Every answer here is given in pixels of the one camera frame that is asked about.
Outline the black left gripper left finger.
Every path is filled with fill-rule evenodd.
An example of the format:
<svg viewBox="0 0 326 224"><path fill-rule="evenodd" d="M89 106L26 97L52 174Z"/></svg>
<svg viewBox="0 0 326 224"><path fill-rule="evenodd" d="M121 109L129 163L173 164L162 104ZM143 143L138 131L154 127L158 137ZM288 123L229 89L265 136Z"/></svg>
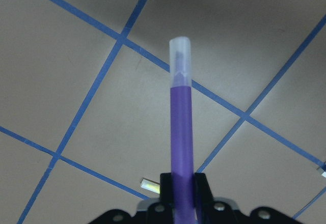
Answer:
<svg viewBox="0 0 326 224"><path fill-rule="evenodd" d="M172 211L175 209L173 180L171 173L162 173L160 175L159 203L165 207L169 207Z"/></svg>

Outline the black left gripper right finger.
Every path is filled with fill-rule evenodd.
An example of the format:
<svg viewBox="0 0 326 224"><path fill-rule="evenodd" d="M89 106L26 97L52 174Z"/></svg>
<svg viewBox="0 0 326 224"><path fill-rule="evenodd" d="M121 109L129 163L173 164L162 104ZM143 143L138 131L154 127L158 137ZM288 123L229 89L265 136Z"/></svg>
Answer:
<svg viewBox="0 0 326 224"><path fill-rule="evenodd" d="M194 173L194 184L196 209L203 208L213 203L213 195L204 173Z"/></svg>

